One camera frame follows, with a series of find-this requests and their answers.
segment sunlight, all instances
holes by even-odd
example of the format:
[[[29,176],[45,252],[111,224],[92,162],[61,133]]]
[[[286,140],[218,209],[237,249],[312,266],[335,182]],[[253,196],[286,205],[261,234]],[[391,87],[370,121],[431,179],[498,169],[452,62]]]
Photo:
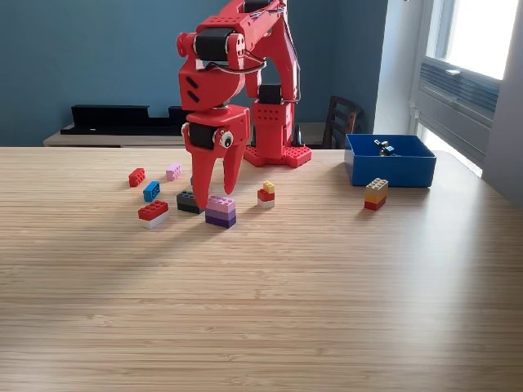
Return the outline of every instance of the sunlight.
[[[503,79],[518,0],[456,0],[446,61]]]

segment purple lego brick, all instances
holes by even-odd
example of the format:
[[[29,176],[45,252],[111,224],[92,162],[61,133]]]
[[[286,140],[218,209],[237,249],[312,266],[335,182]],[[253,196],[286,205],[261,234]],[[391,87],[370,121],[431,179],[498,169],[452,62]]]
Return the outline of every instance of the purple lego brick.
[[[224,212],[228,214],[236,209],[236,201],[232,198],[221,198],[220,196],[211,196],[207,204],[208,210]]]
[[[236,216],[234,216],[231,220],[227,221],[227,220],[217,219],[212,216],[206,215],[205,222],[209,223],[211,225],[225,227],[226,229],[230,229],[236,223]]]
[[[181,166],[180,163],[173,163],[169,168],[165,171],[165,176],[167,177],[168,181],[174,181],[181,173]]]
[[[230,221],[232,218],[236,216],[236,210],[232,210],[228,214],[225,214],[221,211],[205,210],[205,216],[211,216],[216,219],[221,219],[222,221]]]

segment blue lego brick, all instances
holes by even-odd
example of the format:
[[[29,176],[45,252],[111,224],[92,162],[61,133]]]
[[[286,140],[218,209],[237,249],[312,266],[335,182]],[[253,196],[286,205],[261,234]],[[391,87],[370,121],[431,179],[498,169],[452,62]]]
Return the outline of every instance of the blue lego brick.
[[[396,156],[380,157],[374,144],[376,135],[346,136],[345,166],[354,186],[367,186],[376,178],[389,181],[389,186],[420,187],[432,185],[436,156],[411,135],[380,135],[395,149]]]
[[[144,189],[144,200],[152,203],[160,193],[160,183],[158,181],[151,181]]]
[[[205,222],[209,223],[211,225],[220,226],[220,227],[224,227],[226,229],[230,229],[236,223],[236,215],[231,220],[227,221],[227,220],[218,219],[218,218],[215,218],[213,216],[209,216],[209,215],[206,214],[205,215]]]

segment blue wall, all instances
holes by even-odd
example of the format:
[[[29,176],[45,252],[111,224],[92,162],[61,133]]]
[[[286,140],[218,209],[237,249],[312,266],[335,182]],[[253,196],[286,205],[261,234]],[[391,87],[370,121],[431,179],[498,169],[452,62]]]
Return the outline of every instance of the blue wall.
[[[360,105],[371,133],[378,99],[387,0],[341,0],[334,53],[333,94]]]
[[[151,105],[151,115],[167,115],[169,105],[179,104],[177,71],[183,60],[176,51],[177,35],[194,31],[198,23],[218,13],[226,3],[2,2],[0,145],[42,145],[45,138],[71,122],[70,106],[75,104]],[[334,93],[361,102],[369,110],[375,106],[373,90],[380,59],[376,47],[363,46],[376,45],[385,19],[381,12],[375,16],[376,7],[367,3],[289,2],[291,29],[302,66],[298,121],[323,122]],[[369,39],[361,42],[364,35]],[[353,56],[354,46],[360,47],[356,51],[359,59]],[[274,70],[266,73],[267,81],[277,79]],[[244,95],[235,102],[248,105]]]

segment cable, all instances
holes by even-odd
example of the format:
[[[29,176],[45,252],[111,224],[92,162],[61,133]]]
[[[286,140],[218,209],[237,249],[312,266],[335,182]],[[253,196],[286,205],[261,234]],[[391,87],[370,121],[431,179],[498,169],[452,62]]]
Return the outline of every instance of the cable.
[[[297,76],[296,77],[296,79],[297,79],[297,85],[296,85],[297,97],[295,100],[286,100],[285,102],[288,102],[290,104],[297,104],[300,100],[302,100],[302,78],[301,78],[302,67],[300,67],[300,62],[297,59],[297,50],[296,50],[296,47],[294,46],[293,36],[291,35],[291,31],[290,31],[290,28],[288,27],[288,23],[285,18],[282,18],[282,19],[284,20],[285,36],[287,37],[288,42],[290,43],[291,48],[293,49],[294,59],[296,60],[296,73],[297,73],[297,75],[296,75]]]
[[[267,66],[267,63],[264,62],[263,64],[257,65],[256,67],[247,68],[247,69],[232,69],[230,67],[227,67],[225,65],[219,65],[215,62],[211,62],[207,64],[207,67],[205,67],[205,70],[208,71],[210,69],[219,69],[222,72],[225,72],[226,74],[233,74],[233,75],[245,75],[245,74],[253,74],[255,72],[261,71]]]
[[[283,3],[280,3],[280,6],[281,6],[280,8],[276,8],[275,10],[263,10],[263,11],[259,11],[259,12],[253,12],[250,15],[250,17],[253,19],[257,19],[260,16],[262,16],[263,14],[265,14],[266,12],[269,14],[283,14],[285,12],[285,10],[287,9],[287,6]]]
[[[280,6],[281,6],[280,8],[277,8],[275,10],[264,10],[264,11],[254,12],[250,15],[250,17],[252,19],[257,19],[260,16],[262,16],[265,12],[267,12],[269,14],[285,13],[287,11],[287,6],[283,2],[280,3]],[[294,46],[293,36],[291,35],[290,28],[288,27],[288,23],[285,18],[282,18],[282,19],[284,21],[284,26],[285,26],[285,37],[288,39],[288,42],[289,42],[291,48],[293,49],[294,59],[296,60],[296,71],[297,71],[297,97],[296,97],[296,100],[285,100],[284,102],[291,103],[291,104],[297,104],[302,99],[302,86],[301,86],[302,68],[300,67],[300,63],[297,58],[297,50],[296,50],[296,47]],[[267,62],[264,59],[256,56],[254,53],[252,53],[248,50],[245,50],[245,51],[247,52],[247,55],[245,57],[247,57],[248,59],[250,59],[252,61],[256,61],[257,63],[259,63],[259,65],[252,67],[252,68],[247,68],[247,69],[232,69],[228,66],[219,65],[215,62],[211,62],[207,65],[207,67],[205,67],[205,70],[219,69],[220,71],[225,72],[226,74],[228,73],[228,74],[233,74],[233,75],[245,75],[245,74],[253,74],[255,72],[261,71],[262,69],[264,69],[267,66]]]

